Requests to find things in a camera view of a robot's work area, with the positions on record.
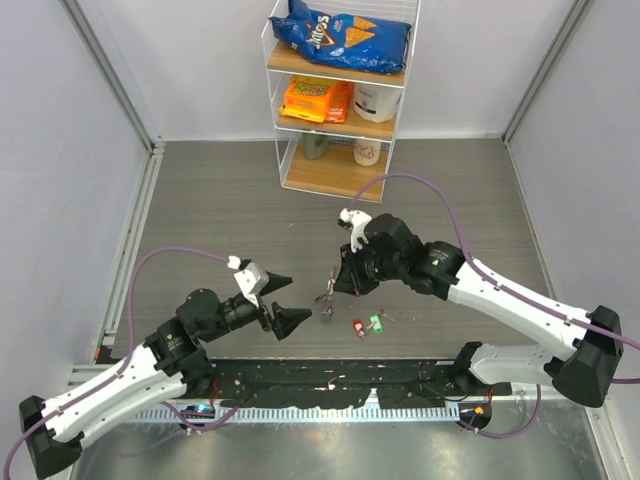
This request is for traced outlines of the large metal keyring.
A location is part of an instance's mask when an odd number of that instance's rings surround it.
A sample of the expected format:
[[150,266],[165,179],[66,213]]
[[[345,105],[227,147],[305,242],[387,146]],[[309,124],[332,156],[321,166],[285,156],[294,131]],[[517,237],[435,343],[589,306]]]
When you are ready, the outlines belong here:
[[320,313],[324,310],[333,311],[333,295],[334,295],[335,280],[336,280],[336,268],[333,267],[327,279],[325,292],[320,294],[314,299],[314,303],[317,306],[321,306]]

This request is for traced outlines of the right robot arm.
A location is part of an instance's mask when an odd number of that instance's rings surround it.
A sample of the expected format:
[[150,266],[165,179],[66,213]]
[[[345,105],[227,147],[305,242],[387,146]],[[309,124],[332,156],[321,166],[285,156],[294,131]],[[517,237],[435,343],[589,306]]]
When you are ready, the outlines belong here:
[[401,219],[344,209],[339,225],[350,234],[340,249],[334,284],[352,296],[399,281],[488,315],[532,339],[525,346],[468,342],[454,361],[455,387],[473,394],[484,386],[515,382],[551,386],[586,407],[603,405],[623,355],[619,315],[559,303],[487,268],[447,242],[422,242]]

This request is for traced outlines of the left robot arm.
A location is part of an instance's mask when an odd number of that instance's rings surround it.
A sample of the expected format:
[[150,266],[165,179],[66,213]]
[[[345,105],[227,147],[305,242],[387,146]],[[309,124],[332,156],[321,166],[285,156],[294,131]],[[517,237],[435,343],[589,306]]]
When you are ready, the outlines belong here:
[[215,369],[205,344],[252,322],[283,340],[312,314],[308,308],[264,303],[264,296],[291,284],[287,276],[249,264],[235,280],[240,291],[226,300],[210,289],[192,291],[175,315],[127,357],[75,389],[23,400],[21,429],[37,478],[67,469],[84,448],[150,406],[207,395]]

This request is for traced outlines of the green key tag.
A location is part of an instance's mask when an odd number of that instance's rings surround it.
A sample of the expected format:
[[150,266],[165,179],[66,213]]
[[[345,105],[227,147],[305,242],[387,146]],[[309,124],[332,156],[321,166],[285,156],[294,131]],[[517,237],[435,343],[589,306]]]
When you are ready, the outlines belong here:
[[376,330],[376,334],[380,334],[384,332],[384,325],[381,321],[381,317],[376,314],[373,313],[369,316],[369,323],[373,323],[374,324],[374,328]]

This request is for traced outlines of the silver key on red tag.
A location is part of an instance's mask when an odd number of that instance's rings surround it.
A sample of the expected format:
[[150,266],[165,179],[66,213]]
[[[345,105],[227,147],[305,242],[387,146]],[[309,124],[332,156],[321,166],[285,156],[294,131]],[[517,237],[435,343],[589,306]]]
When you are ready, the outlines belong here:
[[368,325],[363,325],[362,326],[362,335],[361,335],[361,337],[365,338],[371,332],[373,332],[373,333],[376,332],[373,323],[369,323]]

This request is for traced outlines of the white paper cup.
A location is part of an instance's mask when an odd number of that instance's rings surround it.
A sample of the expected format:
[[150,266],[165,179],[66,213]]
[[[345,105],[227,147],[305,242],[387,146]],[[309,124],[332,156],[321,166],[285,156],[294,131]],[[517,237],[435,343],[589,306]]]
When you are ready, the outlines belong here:
[[380,158],[382,142],[370,139],[356,139],[354,141],[354,161],[365,167],[375,165]]

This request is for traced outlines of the white pouch bag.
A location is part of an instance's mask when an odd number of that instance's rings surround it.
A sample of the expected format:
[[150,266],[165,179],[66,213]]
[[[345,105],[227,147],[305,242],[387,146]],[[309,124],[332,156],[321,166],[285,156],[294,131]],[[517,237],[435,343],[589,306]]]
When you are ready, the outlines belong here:
[[353,91],[353,109],[367,121],[383,123],[395,117],[401,97],[401,89],[356,83]]

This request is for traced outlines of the orange snack box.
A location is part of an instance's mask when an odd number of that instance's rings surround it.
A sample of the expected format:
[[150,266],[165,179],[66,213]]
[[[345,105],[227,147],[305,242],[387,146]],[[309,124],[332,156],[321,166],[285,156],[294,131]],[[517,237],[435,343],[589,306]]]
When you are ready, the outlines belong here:
[[279,114],[313,123],[346,121],[353,84],[347,81],[294,75],[284,93]]

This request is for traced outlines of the blue Doritos chip bag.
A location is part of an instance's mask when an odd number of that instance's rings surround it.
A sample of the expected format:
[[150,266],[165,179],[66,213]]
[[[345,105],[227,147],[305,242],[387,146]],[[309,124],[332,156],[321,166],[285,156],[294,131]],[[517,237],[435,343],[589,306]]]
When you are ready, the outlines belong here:
[[405,22],[313,10],[290,1],[289,15],[270,18],[274,36],[305,60],[375,74],[396,74],[406,66],[411,25]]

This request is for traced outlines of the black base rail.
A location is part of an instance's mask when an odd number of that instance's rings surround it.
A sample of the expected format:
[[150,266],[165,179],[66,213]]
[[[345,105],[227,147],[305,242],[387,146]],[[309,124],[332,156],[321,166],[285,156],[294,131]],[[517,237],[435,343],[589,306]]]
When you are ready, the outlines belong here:
[[382,408],[400,409],[512,394],[509,383],[462,385],[451,360],[220,359],[214,373],[209,393],[225,407],[342,410],[376,396]]

